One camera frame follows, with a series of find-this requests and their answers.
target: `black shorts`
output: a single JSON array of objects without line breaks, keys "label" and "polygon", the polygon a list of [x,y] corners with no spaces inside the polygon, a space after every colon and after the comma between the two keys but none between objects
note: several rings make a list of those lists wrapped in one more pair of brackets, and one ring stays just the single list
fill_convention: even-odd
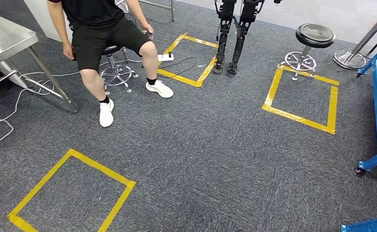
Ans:
[{"label": "black shorts", "polygon": [[141,56],[140,48],[149,41],[146,35],[125,17],[106,27],[73,25],[72,46],[79,70],[93,69],[99,72],[101,55],[107,46],[126,47]]}]

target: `yellow tape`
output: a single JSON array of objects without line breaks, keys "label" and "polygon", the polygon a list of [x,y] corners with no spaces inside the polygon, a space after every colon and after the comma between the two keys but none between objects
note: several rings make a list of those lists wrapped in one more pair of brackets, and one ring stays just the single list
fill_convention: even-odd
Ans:
[{"label": "yellow tape", "polygon": [[67,152],[51,169],[48,173],[37,183],[36,186],[23,198],[23,200],[10,212],[12,215],[17,215],[18,212],[30,201],[30,199],[45,185],[45,183],[53,176],[53,174],[59,169],[64,162],[70,157]]},{"label": "yellow tape", "polygon": [[[284,70],[287,70],[287,71],[290,71],[290,72],[294,72],[294,73],[296,72],[296,70],[294,70],[293,68],[285,66],[285,65],[280,65],[280,69],[284,69]],[[307,77],[311,76],[310,73],[303,72],[303,71],[300,71],[299,74],[303,75],[303,76],[307,76]],[[323,77],[323,76],[314,75],[314,79],[316,79],[318,81],[323,81],[323,82],[331,84],[331,85],[336,85],[336,86],[339,85],[339,81],[334,81],[332,79],[329,79],[329,78],[326,78],[326,77]]]},{"label": "yellow tape", "polygon": [[310,127],[313,127],[313,128],[316,128],[318,130],[321,130],[321,131],[325,131],[325,132],[328,132],[328,127],[327,126],[324,126],[322,124],[319,124],[317,122],[314,122],[314,121],[311,121],[311,120],[308,120],[308,119],[305,119],[303,117],[300,117],[300,116],[297,116],[297,115],[293,115],[293,114],[290,114],[288,112],[285,112],[285,111],[282,111],[282,110],[279,110],[279,109],[276,109],[276,108],[273,108],[269,105],[265,105],[263,106],[263,109],[268,111],[268,112],[271,112],[271,113],[274,113],[276,115],[280,115],[282,117],[286,117],[286,118],[289,118],[291,120],[294,120],[294,121],[297,121],[297,122],[300,122],[302,124],[305,124],[307,126],[310,126]]},{"label": "yellow tape", "polygon": [[[277,115],[286,117],[288,119],[300,122],[302,124],[316,128],[318,130],[325,131],[325,132],[328,132],[330,134],[335,134],[336,106],[337,106],[337,101],[338,101],[338,87],[331,86],[330,103],[329,103],[329,109],[328,109],[328,122],[327,122],[327,125],[325,126],[325,125],[319,124],[317,122],[308,120],[306,118],[303,118],[303,117],[300,117],[300,116],[297,116],[297,115],[293,115],[291,113],[288,113],[288,112],[285,112],[285,111],[282,111],[282,110],[279,110],[279,109],[272,107],[272,101],[275,97],[275,93],[277,91],[278,84],[279,84],[279,81],[281,79],[282,69],[287,70],[287,71],[291,71],[291,72],[296,72],[294,69],[292,69],[288,66],[280,65],[277,68],[277,70],[275,71],[275,74],[274,74],[274,79],[272,80],[270,90],[268,91],[268,95],[265,99],[264,104],[262,105],[262,109],[265,110],[265,111],[271,112],[273,114],[277,114]],[[300,72],[300,74],[304,75],[304,76],[308,76],[308,77],[310,76],[310,74],[307,73],[307,72]],[[325,77],[322,77],[322,76],[316,75],[315,79],[329,83],[329,84],[333,84],[333,85],[339,84],[339,82],[337,82],[337,81],[334,81],[334,80],[331,80],[331,79],[328,79],[328,78],[325,78]]]},{"label": "yellow tape", "polygon": [[207,46],[218,48],[218,44],[215,44],[215,43],[210,43],[210,42],[207,42],[207,41],[204,41],[204,40],[199,40],[199,39],[196,39],[196,38],[188,36],[188,35],[183,35],[182,37],[186,40],[190,40],[190,41],[193,41],[193,42],[196,42],[196,43],[199,43],[199,44],[204,44],[204,45],[207,45]]},{"label": "yellow tape", "polygon": [[214,64],[215,64],[216,60],[217,60],[217,55],[215,55],[211,59],[211,61],[209,62],[209,64],[205,68],[204,72],[201,74],[200,78],[196,81],[197,83],[200,82],[202,84],[202,82],[205,80],[205,78],[208,76],[208,74],[210,74],[212,68],[214,67]]},{"label": "yellow tape", "polygon": [[272,84],[270,90],[268,91],[267,98],[265,99],[265,104],[268,106],[272,106],[272,101],[274,100],[275,93],[277,92],[279,80],[281,79],[282,69],[277,69],[274,74],[274,79],[272,80]]},{"label": "yellow tape", "polygon": [[338,102],[338,87],[331,86],[330,104],[328,109],[328,132],[335,134],[336,105]]},{"label": "yellow tape", "polygon": [[[200,44],[204,44],[204,45],[207,45],[207,46],[211,46],[211,47],[215,47],[215,48],[218,48],[218,45],[215,44],[215,43],[210,43],[210,42],[207,42],[207,41],[204,41],[204,40],[199,40],[199,39],[196,39],[194,37],[191,37],[191,36],[187,36],[186,35],[187,33],[184,33],[182,35],[180,35],[164,52],[164,54],[168,54],[169,52],[171,52],[179,43],[182,39],[186,39],[186,40],[190,40],[190,41],[193,41],[193,42],[196,42],[196,43],[200,43]],[[210,63],[208,64],[208,66],[206,67],[206,69],[204,70],[204,72],[201,74],[201,76],[196,80],[196,81],[193,81],[189,78],[186,78],[186,77],[183,77],[183,76],[179,76],[179,75],[175,75],[171,72],[168,72],[166,70],[162,70],[162,69],[158,69],[157,70],[157,73],[162,75],[162,76],[165,76],[165,77],[168,77],[168,78],[172,78],[172,79],[176,79],[178,81],[181,81],[181,82],[184,82],[186,84],[189,84],[189,85],[192,85],[192,86],[195,86],[195,87],[201,87],[202,86],[202,83],[204,82],[205,78],[210,74],[212,68],[214,67],[214,63],[215,63],[215,60],[216,60],[216,56],[214,56]]]},{"label": "yellow tape", "polygon": [[107,230],[107,228],[109,227],[109,225],[113,221],[114,217],[119,212],[121,206],[123,205],[123,203],[127,199],[127,197],[130,194],[131,190],[133,189],[134,184],[135,184],[134,181],[130,181],[128,183],[128,185],[125,188],[124,192],[122,193],[122,195],[120,196],[120,198],[117,200],[116,204],[111,209],[110,213],[108,214],[108,216],[106,217],[106,219],[104,220],[104,222],[102,223],[102,225],[100,226],[98,232],[105,232]]},{"label": "yellow tape", "polygon": [[7,219],[9,219],[9,222],[14,224],[17,228],[21,229],[25,232],[38,232],[35,228],[33,228],[30,224],[28,224],[25,220],[23,220],[21,217],[9,214],[7,215]]},{"label": "yellow tape", "polygon": [[184,82],[186,84],[189,84],[189,85],[192,85],[192,86],[195,86],[195,87],[201,87],[201,85],[202,85],[202,82],[193,81],[193,80],[190,80],[190,79],[185,78],[183,76],[175,75],[172,72],[168,72],[166,70],[159,69],[157,71],[157,73],[160,74],[160,75],[163,75],[165,77],[173,78],[173,79],[176,79],[178,81]]},{"label": "yellow tape", "polygon": [[111,178],[117,180],[118,182],[124,184],[124,185],[128,185],[128,183],[130,182],[127,178],[125,178],[124,176],[116,173],[115,171],[97,163],[96,161],[90,159],[89,157],[73,150],[73,149],[70,149],[68,151],[68,153],[73,156],[73,157],[76,157],[77,159],[79,159],[80,161],[82,161],[83,163],[89,165],[90,167],[93,167],[99,171],[101,171],[102,173],[110,176]]},{"label": "yellow tape", "polygon": [[110,223],[113,221],[113,218],[116,216],[121,206],[127,199],[134,185],[134,181],[128,180],[124,176],[114,172],[113,170],[99,164],[98,162],[88,158],[87,156],[70,149],[51,169],[50,171],[37,183],[36,186],[23,198],[23,200],[17,204],[17,206],[7,215],[9,221],[14,224],[16,227],[21,229],[24,232],[37,232],[30,224],[28,224],[24,219],[17,216],[20,210],[30,201],[30,199],[40,190],[40,188],[53,176],[53,174],[67,161],[69,157],[76,157],[83,163],[103,172],[104,174],[110,176],[111,178],[119,181],[120,183],[126,185],[124,192],[121,194],[120,198],[117,200],[114,207],[111,209],[110,213],[104,220],[103,224],[99,228],[99,232],[105,232],[109,227]]}]

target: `black sock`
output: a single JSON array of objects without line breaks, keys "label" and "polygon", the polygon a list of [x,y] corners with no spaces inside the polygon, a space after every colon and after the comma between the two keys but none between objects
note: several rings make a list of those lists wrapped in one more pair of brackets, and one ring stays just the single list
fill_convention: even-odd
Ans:
[{"label": "black sock", "polygon": [[110,101],[108,100],[108,96],[106,96],[106,98],[104,100],[100,101],[100,103],[107,103],[107,104],[109,104]]},{"label": "black sock", "polygon": [[156,80],[157,80],[157,78],[155,78],[154,80],[150,80],[150,79],[147,78],[149,85],[154,85]]}]

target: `person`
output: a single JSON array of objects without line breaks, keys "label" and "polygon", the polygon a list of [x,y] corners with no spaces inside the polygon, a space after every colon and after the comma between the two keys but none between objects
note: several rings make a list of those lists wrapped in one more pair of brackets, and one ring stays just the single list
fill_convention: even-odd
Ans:
[{"label": "person", "polygon": [[[153,33],[141,11],[138,0],[125,0],[128,8],[137,18],[143,30]],[[142,57],[147,74],[146,89],[157,92],[163,98],[170,98],[173,91],[157,80],[158,56],[155,45],[143,32],[124,16],[114,0],[47,0],[47,7],[53,25],[63,43],[63,53],[77,60],[83,84],[100,101],[100,125],[108,127],[113,123],[114,102],[105,94],[100,78],[101,54],[107,44],[115,44],[133,50]],[[73,31],[69,43],[63,10],[67,14]]]}]

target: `black stool seat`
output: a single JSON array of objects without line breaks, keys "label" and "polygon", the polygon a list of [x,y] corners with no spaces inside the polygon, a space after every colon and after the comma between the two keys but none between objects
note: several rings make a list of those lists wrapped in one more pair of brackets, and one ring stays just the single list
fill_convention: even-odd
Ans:
[{"label": "black stool seat", "polygon": [[329,47],[335,40],[335,35],[329,28],[315,23],[302,24],[295,35],[299,42],[314,48]]},{"label": "black stool seat", "polygon": [[105,56],[110,55],[120,50],[121,50],[121,47],[117,45],[113,45],[113,44],[108,44],[107,47],[104,49],[103,55]]}]

